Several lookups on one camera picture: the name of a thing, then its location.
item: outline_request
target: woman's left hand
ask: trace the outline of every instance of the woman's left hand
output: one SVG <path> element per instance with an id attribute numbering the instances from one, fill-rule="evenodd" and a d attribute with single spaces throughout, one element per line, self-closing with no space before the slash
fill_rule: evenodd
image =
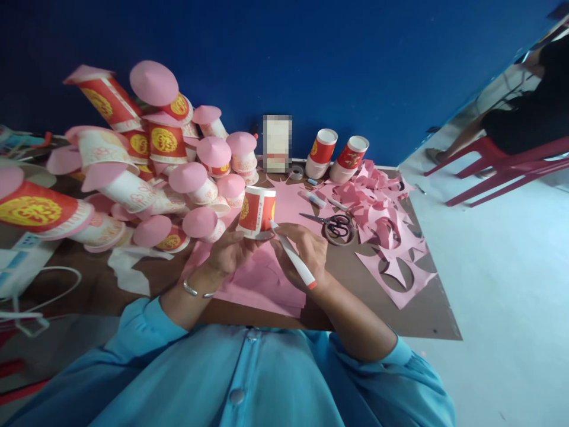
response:
<path id="1" fill-rule="evenodd" d="M 225 230 L 223 236 L 212 246 L 212 251 L 206 263 L 213 269 L 230 275 L 251 259 L 257 248 L 266 240 L 253 240 L 245 238 L 245 233 L 235 231 L 239 215 Z"/>

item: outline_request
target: brown table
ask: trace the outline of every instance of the brown table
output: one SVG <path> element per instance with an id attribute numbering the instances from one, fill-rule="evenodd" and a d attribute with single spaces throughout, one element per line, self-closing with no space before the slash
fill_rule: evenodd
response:
<path id="1" fill-rule="evenodd" d="M 264 174 L 260 173 L 260 175 L 260 181 L 264 181 Z M 267 181 L 261 185 L 271 187 Z M 60 177 L 54 188 L 78 198 L 85 196 L 79 190 L 79 183 L 69 177 Z M 420 232 L 409 199 L 405 200 L 403 205 L 411 215 L 413 222 L 417 224 L 412 231 Z M 190 244 L 185 250 L 176 254 L 171 261 L 144 258 L 135 265 L 135 268 L 149 279 L 153 297 L 162 294 L 178 282 L 182 268 L 193 247 L 194 244 Z M 361 264 L 355 251 L 369 255 L 373 253 L 370 246 L 359 245 L 356 242 L 347 247 L 330 245 L 328 270 L 397 333 L 402 336 L 462 339 L 438 276 L 432 279 L 403 310 L 399 310 Z M 72 240 L 63 241 L 47 265 L 73 267 L 83 274 L 83 280 L 76 290 L 48 306 L 46 313 L 50 316 L 65 313 L 119 316 L 128 303 L 140 298 L 140 295 L 123 291 L 117 287 L 114 272 L 107 266 L 109 254 L 109 252 L 91 254 L 86 252 L 82 245 Z M 436 271 L 431 255 L 423 257 L 418 265 L 430 272 Z M 404 271 L 405 275 L 408 279 L 410 272 Z M 389 276 L 385 278 L 394 289 L 402 290 L 401 285 L 397 284 L 394 279 Z M 71 273 L 44 272 L 26 290 L 23 300 L 46 301 L 68 289 L 73 281 L 74 275 Z M 307 299 L 300 319 L 214 299 L 203 313 L 201 321 L 291 329 L 332 330 L 332 325 L 324 312 L 310 299 Z"/>

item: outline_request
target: silver bracelet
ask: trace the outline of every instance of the silver bracelet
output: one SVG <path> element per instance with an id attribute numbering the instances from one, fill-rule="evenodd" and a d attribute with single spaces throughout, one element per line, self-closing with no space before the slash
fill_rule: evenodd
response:
<path id="1" fill-rule="evenodd" d="M 197 297 L 197 290 L 192 289 L 190 287 L 190 285 L 188 285 L 188 279 L 184 280 L 184 289 L 186 290 L 186 292 L 188 294 L 190 294 L 192 297 Z M 212 296 L 215 295 L 215 292 L 212 292 L 211 294 L 203 294 L 202 298 L 211 298 Z"/>

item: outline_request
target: tile floor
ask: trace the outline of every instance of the tile floor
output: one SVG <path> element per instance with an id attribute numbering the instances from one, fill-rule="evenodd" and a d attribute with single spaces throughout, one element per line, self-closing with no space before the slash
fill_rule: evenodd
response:
<path id="1" fill-rule="evenodd" d="M 566 426 L 569 193 L 534 181 L 476 208 L 448 208 L 479 182 L 451 175 L 477 155 L 427 178 L 423 151 L 448 147 L 458 132 L 445 126 L 400 169 L 427 193 L 410 197 L 463 342 L 406 341 L 440 373 L 459 426 Z"/>

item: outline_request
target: foot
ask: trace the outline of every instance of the foot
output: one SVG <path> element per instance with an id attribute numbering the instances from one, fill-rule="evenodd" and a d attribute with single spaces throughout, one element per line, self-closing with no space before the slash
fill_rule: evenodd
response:
<path id="1" fill-rule="evenodd" d="M 440 164 L 442 161 L 444 161 L 444 154 L 445 152 L 436 148 L 427 148 L 425 150 L 425 154 L 427 155 L 427 158 L 435 163 L 435 164 Z"/>

